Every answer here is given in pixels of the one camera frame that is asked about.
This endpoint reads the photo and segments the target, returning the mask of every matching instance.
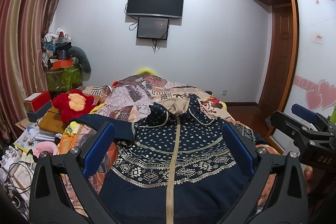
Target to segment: wall-mounted tv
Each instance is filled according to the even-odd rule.
[[[167,40],[169,18],[139,17],[137,38]]]
[[[183,0],[128,0],[126,15],[182,18]]]

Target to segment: blanket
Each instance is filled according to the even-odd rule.
[[[233,117],[226,110],[226,105],[219,99],[203,92],[202,90],[185,85],[178,82],[170,82],[162,79],[158,76],[150,74],[132,75],[128,78],[120,80],[118,85],[114,88],[109,86],[104,87],[88,87],[83,93],[91,95],[100,95],[105,100],[105,104],[97,110],[97,114],[115,118],[128,122],[136,122],[142,118],[147,117],[150,113],[149,105],[154,102],[160,102],[169,98],[188,98],[189,94],[196,94],[201,110],[205,112],[209,117],[221,117],[228,122],[232,122],[237,125],[238,129],[243,131],[251,131],[246,125],[235,121]],[[78,125],[74,130],[76,132],[75,139],[72,142],[72,146],[81,147],[81,145],[93,136],[96,131],[88,126]],[[276,153],[271,147],[266,148]],[[108,152],[103,159],[98,172],[89,178],[92,187],[99,194],[104,177],[110,170],[113,162],[117,157],[117,149],[114,143],[110,146]],[[263,203],[267,198],[270,189],[273,184],[274,177],[270,177],[268,184],[262,195]],[[66,190],[72,200],[73,206],[79,213],[84,214],[80,202],[78,201],[71,183],[66,175],[63,176],[63,181]]]

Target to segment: pile of clothes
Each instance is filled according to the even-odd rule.
[[[60,28],[56,33],[47,33],[42,43],[42,65],[45,70],[53,67],[53,62],[62,59],[70,59],[75,66],[79,66],[84,72],[90,73],[91,66],[85,52],[71,45],[71,37],[64,34]]]

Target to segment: red plush toy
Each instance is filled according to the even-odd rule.
[[[89,113],[96,106],[95,98],[84,95],[80,90],[62,93],[52,100],[55,108],[61,111],[61,120],[68,123],[71,119]]]

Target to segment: red box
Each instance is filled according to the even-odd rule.
[[[40,91],[34,93],[25,99],[24,101],[25,109],[26,111],[36,112],[50,100],[51,98],[49,91]]]
[[[71,67],[72,65],[72,60],[58,60],[56,62],[53,62],[52,69],[64,69],[67,67]]]

